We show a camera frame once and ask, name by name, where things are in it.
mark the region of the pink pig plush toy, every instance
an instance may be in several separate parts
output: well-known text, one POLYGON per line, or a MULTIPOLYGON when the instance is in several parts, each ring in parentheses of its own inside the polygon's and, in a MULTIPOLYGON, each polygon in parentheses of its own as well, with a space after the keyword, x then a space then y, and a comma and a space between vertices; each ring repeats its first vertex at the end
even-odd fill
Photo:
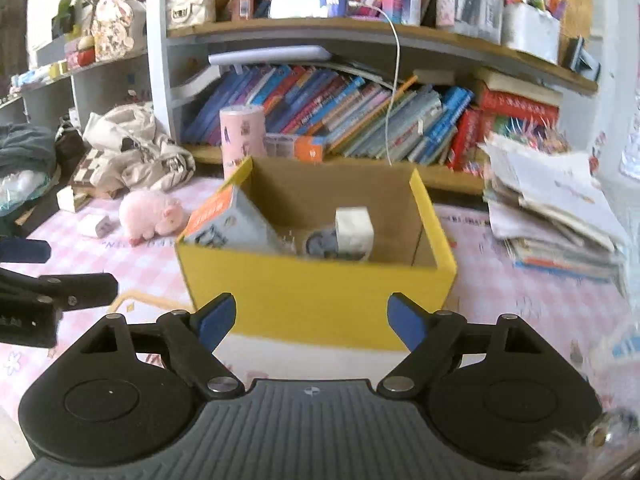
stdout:
POLYGON ((170 235, 182 226, 184 216, 180 201, 162 191, 131 191, 120 204, 120 223, 132 246, 156 233, 170 235))

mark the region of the yellow box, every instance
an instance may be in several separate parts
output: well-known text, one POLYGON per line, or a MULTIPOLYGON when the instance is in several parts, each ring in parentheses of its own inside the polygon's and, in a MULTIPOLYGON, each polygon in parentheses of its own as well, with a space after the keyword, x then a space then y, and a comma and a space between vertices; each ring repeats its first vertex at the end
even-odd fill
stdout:
POLYGON ((213 249, 180 237, 176 251, 194 306, 233 294, 238 314, 232 333, 403 350, 386 321, 388 297, 403 292, 428 312, 444 303, 456 262, 418 172, 407 165, 248 158, 225 186, 231 183, 297 245, 331 226, 337 207, 366 206, 374 227, 365 263, 213 249))

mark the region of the stack of papers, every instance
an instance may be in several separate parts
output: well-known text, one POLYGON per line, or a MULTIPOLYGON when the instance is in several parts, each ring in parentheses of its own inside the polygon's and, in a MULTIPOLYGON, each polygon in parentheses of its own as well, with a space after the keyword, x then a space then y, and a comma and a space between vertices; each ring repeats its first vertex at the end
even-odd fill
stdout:
POLYGON ((588 156, 546 155, 496 137, 483 147, 491 161, 484 198, 514 263, 617 281, 629 237, 594 186, 588 156))

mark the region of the pen holder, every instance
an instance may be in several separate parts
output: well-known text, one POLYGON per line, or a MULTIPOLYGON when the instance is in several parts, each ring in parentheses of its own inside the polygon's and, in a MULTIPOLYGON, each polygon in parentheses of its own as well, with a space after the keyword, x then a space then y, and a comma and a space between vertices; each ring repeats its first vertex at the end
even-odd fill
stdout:
POLYGON ((436 28, 500 44, 504 0, 436 0, 436 28))
POLYGON ((560 21, 527 4, 511 4, 504 11, 502 44, 519 52, 558 63, 560 21))

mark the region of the white cable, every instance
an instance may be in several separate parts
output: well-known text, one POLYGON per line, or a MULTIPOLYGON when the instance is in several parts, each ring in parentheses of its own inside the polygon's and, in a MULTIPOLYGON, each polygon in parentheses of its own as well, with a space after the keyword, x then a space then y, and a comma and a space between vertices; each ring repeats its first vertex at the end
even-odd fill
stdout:
POLYGON ((396 32, 396 27, 394 26, 394 22, 391 21, 386 15, 386 12, 378 7, 370 6, 367 4, 363 4, 360 2, 349 2, 350 7, 366 7, 367 9, 376 10, 380 14, 382 14, 385 19, 391 25, 391 30, 393 31, 394 37, 396 38, 396 73, 394 74, 394 87, 391 91, 391 99, 389 100, 389 106, 386 108, 386 116, 385 116, 385 151, 386 151, 386 160, 391 166, 391 155, 389 154, 389 117, 391 117, 391 108, 394 105, 394 101, 396 100, 396 90, 398 90, 398 73, 400 72, 400 40, 398 40, 398 33, 396 32))

